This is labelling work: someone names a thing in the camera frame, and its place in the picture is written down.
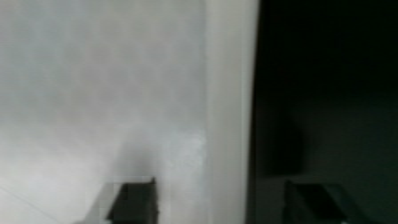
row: black object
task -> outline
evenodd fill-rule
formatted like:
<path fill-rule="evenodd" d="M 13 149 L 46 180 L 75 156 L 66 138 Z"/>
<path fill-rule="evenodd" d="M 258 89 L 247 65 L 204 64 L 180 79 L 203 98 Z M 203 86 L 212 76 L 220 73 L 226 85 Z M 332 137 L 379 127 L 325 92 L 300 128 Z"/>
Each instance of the black object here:
<path fill-rule="evenodd" d="M 158 223 L 155 180 L 123 184 L 107 219 L 114 224 Z"/>
<path fill-rule="evenodd" d="M 284 185 L 284 224 L 377 224 L 338 184 Z"/>

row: white wall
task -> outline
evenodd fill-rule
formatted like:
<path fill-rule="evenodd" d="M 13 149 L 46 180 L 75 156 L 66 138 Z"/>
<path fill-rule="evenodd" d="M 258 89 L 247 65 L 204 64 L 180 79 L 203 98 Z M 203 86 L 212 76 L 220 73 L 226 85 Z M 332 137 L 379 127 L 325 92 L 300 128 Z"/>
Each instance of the white wall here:
<path fill-rule="evenodd" d="M 148 175 L 160 223 L 206 223 L 204 2 L 0 10 L 0 222 L 98 223 L 101 192 Z"/>
<path fill-rule="evenodd" d="M 208 0 L 212 223 L 245 219 L 256 0 Z"/>

